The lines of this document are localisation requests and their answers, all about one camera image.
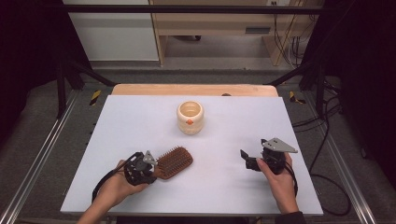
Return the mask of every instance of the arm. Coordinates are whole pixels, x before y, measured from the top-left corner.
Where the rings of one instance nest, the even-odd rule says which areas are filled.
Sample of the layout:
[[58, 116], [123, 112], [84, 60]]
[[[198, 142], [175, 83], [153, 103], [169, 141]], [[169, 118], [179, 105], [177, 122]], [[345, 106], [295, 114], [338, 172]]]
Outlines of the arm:
[[[285, 157], [286, 162], [292, 166], [290, 155], [285, 153]], [[279, 175], [274, 175], [267, 163], [259, 158], [257, 159], [257, 164], [267, 177], [277, 207], [282, 214], [282, 216], [276, 218], [276, 223], [305, 223], [303, 213], [299, 211], [294, 195], [294, 184], [291, 175], [286, 170]]]
[[120, 170], [111, 176], [100, 188], [96, 199], [81, 216], [78, 224], [99, 223], [110, 208], [121, 203], [127, 196], [142, 191], [147, 186], [148, 184], [141, 184], [138, 186], [129, 184], [123, 171]]

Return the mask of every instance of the gray floor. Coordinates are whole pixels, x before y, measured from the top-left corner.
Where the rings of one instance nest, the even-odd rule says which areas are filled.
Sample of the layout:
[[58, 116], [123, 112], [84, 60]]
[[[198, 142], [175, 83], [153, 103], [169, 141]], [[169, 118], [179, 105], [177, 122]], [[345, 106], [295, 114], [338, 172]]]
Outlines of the gray floor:
[[[116, 82], [123, 83], [249, 83], [262, 84], [282, 76], [291, 68], [282, 64], [271, 66], [262, 40], [257, 37], [205, 37], [201, 42], [189, 37], [176, 36], [169, 41], [165, 65], [160, 67], [151, 63], [114, 63], [98, 64], [97, 72]], [[22, 199], [18, 218], [41, 218], [57, 220], [76, 220], [77, 217], [59, 212], [64, 200], [64, 191], [70, 186], [74, 173], [90, 140], [90, 132], [99, 118], [106, 96], [111, 88], [84, 77], [87, 84], [83, 91], [72, 91], [76, 95], [75, 106], [70, 116], [39, 169], [37, 179], [26, 198]], [[328, 77], [334, 84], [336, 78]], [[309, 104], [290, 101], [290, 91], [298, 99], [309, 100], [311, 91], [301, 92], [296, 77], [277, 87], [284, 98], [291, 123], [310, 119], [315, 116]], [[92, 94], [101, 90], [96, 105], [89, 105]], [[47, 135], [56, 121], [57, 95], [55, 82], [48, 83], [31, 91], [27, 106], [15, 125], [13, 134], [0, 151], [0, 211], [4, 212], [11, 202], [25, 175], [35, 162]], [[342, 156], [347, 161], [359, 189], [375, 217], [376, 223], [396, 223], [396, 193], [382, 174], [375, 161], [361, 156], [360, 144], [350, 129], [345, 116], [336, 113], [330, 119], [332, 138]], [[320, 128], [299, 132], [309, 127], [296, 128], [305, 163], [309, 166], [322, 140]], [[315, 174], [329, 177], [343, 185], [337, 165], [332, 160], [328, 145], [321, 151], [313, 169]], [[319, 192], [322, 206], [334, 212], [343, 212], [347, 200], [333, 184], [313, 177]], [[359, 217], [359, 207], [354, 204], [351, 211], [343, 217], [325, 213], [322, 217], [308, 217], [309, 223], [364, 223]], [[272, 223], [272, 217], [265, 217], [262, 223]]]

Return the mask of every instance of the metal bracket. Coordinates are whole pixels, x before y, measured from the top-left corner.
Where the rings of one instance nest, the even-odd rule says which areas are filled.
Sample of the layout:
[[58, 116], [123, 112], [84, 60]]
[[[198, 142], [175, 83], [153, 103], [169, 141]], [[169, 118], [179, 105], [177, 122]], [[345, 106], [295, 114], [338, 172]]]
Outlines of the metal bracket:
[[292, 152], [292, 153], [298, 152], [297, 149], [289, 146], [287, 143], [283, 142], [278, 138], [273, 138], [269, 141], [266, 141], [262, 143], [262, 146], [277, 152]]
[[145, 157], [143, 157], [143, 162], [151, 165], [158, 165], [158, 162], [155, 161], [154, 157], [151, 155], [151, 152], [149, 152], [149, 150], [146, 152]]

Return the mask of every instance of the metal rail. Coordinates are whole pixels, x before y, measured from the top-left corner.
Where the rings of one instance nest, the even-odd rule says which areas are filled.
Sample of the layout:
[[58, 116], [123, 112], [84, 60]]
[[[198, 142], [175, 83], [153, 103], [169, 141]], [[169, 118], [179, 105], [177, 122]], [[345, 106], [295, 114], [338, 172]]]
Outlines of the metal rail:
[[[313, 93], [307, 94], [306, 92], [304, 93], [305, 99], [307, 99], [307, 102], [314, 114], [316, 113], [316, 109], [314, 106], [314, 96]], [[322, 124], [319, 126], [321, 133], [324, 134], [326, 133], [326, 124]], [[355, 178], [353, 177], [353, 174], [351, 173], [349, 167], [347, 166], [347, 163], [344, 161], [343, 156], [340, 153], [340, 150], [337, 147], [337, 144], [335, 144], [334, 139], [332, 138], [332, 135], [329, 133], [327, 136], [327, 145], [329, 147], [329, 154], [332, 158], [332, 162], [334, 162], [334, 166], [337, 169], [338, 174], [340, 175], [341, 181], [344, 184], [344, 187], [346, 189], [346, 192], [349, 196], [350, 201], [353, 204], [353, 207], [355, 208], [356, 214], [358, 215], [359, 219], [361, 220], [361, 223], [363, 224], [375, 224], [375, 217], [370, 209], [370, 206], [367, 204], [366, 200], [364, 199], [363, 194], [361, 193], [361, 189], [359, 188], [358, 184], [356, 183]]]
[[20, 187], [15, 193], [13, 199], [7, 206], [6, 210], [3, 212], [0, 217], [1, 224], [12, 224], [17, 219], [18, 214], [20, 213], [27, 197], [29, 196], [30, 191], [32, 190], [35, 181], [37, 180], [40, 172], [46, 163], [46, 160], [53, 149], [53, 146], [56, 143], [74, 105], [78, 98], [78, 91], [72, 91], [69, 99], [68, 99], [68, 107], [66, 108], [64, 115], [55, 121], [55, 124], [52, 126], [47, 139], [45, 140], [43, 146], [35, 157], [35, 161], [30, 167], [28, 173], [23, 179]]
[[42, 5], [44, 9], [84, 13], [216, 13], [216, 14], [334, 14], [335, 7], [248, 7], [248, 6], [147, 6], [147, 5]]

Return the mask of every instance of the dark curtain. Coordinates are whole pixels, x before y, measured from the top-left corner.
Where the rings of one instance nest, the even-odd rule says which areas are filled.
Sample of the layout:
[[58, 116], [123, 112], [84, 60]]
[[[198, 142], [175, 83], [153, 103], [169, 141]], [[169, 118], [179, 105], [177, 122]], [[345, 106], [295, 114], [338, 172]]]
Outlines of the dark curtain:
[[[0, 143], [11, 133], [29, 90], [55, 80], [59, 62], [70, 59], [91, 68], [66, 12], [45, 10], [33, 0], [0, 1]], [[78, 71], [66, 72], [78, 78]]]
[[[334, 4], [342, 1], [326, 1]], [[362, 147], [396, 188], [396, 2], [357, 0], [325, 52], [325, 75], [340, 77], [341, 101]], [[306, 60], [334, 24], [323, 17], [312, 34]]]

